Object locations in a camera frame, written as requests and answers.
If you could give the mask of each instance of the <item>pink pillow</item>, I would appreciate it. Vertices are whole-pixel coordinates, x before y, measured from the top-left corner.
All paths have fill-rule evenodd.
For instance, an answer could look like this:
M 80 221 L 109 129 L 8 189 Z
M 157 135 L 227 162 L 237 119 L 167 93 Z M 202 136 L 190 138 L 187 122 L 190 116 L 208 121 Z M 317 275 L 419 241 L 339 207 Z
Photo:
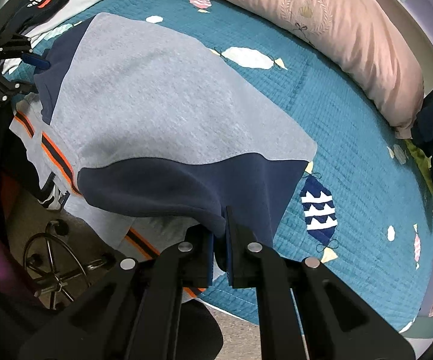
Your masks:
M 375 0 L 227 1 L 311 43 L 362 87 L 397 137 L 410 137 L 423 101 L 423 74 Z

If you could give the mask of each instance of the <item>bed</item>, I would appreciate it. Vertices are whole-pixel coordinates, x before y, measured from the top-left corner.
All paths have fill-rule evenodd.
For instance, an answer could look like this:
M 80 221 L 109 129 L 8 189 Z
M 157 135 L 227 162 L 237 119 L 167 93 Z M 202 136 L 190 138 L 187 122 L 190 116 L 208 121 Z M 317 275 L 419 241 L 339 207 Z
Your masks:
M 185 33 L 219 54 L 318 144 L 279 225 L 275 249 L 291 259 L 321 259 L 395 329 L 409 326 L 432 273 L 433 195 L 405 142 L 320 52 L 224 0 L 208 1 L 211 5 L 199 8 L 191 0 L 103 0 L 57 32 L 109 12 Z M 57 32 L 34 52 L 51 47 Z M 258 59 L 249 59 L 246 49 L 256 50 Z M 9 78 L 32 81 L 33 70 L 21 63 Z M 307 231 L 302 198 L 312 188 L 324 192 L 335 208 L 326 241 Z M 258 323 L 254 290 L 233 290 L 225 275 L 199 298 Z

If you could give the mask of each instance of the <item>mattress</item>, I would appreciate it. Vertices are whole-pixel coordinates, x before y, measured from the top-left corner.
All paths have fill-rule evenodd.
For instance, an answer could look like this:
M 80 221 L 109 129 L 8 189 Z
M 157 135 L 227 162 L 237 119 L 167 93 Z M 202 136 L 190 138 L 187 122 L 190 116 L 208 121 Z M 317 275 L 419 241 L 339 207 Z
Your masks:
M 433 195 L 405 143 L 349 76 L 290 33 L 223 0 L 103 0 L 34 51 L 41 54 L 59 32 L 99 12 L 197 38 L 294 118 L 318 151 L 279 225 L 275 249 L 290 259 L 323 259 L 397 330 L 414 320 L 432 271 Z M 33 81 L 33 70 L 22 63 L 10 78 Z M 320 214 L 312 212 L 308 193 L 322 198 L 314 205 Z M 225 275 L 199 296 L 258 323 L 255 290 L 233 290 Z

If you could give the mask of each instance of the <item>floor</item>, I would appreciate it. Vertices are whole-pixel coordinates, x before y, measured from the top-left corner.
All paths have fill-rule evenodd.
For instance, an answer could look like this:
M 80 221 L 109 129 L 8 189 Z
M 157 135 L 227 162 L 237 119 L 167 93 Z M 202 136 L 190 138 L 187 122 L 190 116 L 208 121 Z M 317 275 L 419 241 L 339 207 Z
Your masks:
M 64 239 L 73 249 L 76 256 L 84 263 L 99 258 L 105 252 L 115 252 L 107 246 L 93 230 L 82 220 L 62 213 L 55 213 L 45 210 L 30 194 L 22 192 L 13 208 L 8 223 L 8 238 L 13 256 L 22 262 L 25 243 L 29 238 L 43 232 L 48 221 L 62 218 L 70 227 L 68 236 Z M 45 255 L 45 241 L 36 240 L 30 248 L 29 255 L 39 253 Z M 76 268 L 75 263 L 60 247 L 54 247 L 57 269 L 69 271 Z M 89 273 L 89 280 L 92 283 L 98 281 L 105 271 L 96 270 Z M 85 281 L 76 278 L 69 283 L 67 290 L 78 297 L 85 290 Z M 49 304 L 49 296 L 41 297 L 44 304 Z M 67 304 L 63 297 L 57 298 L 58 302 Z M 259 360 L 260 355 L 260 333 L 259 328 L 252 323 L 242 321 L 233 316 L 224 314 L 210 308 L 210 312 L 220 325 L 223 333 L 224 345 L 216 360 Z

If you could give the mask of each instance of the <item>purple object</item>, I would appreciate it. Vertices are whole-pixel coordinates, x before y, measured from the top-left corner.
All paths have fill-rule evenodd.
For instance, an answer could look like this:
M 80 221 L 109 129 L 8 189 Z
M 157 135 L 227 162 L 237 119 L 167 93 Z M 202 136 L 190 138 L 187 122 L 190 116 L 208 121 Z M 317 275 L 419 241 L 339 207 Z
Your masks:
M 32 278 L 0 242 L 0 292 L 22 301 L 42 306 L 34 296 L 37 290 Z

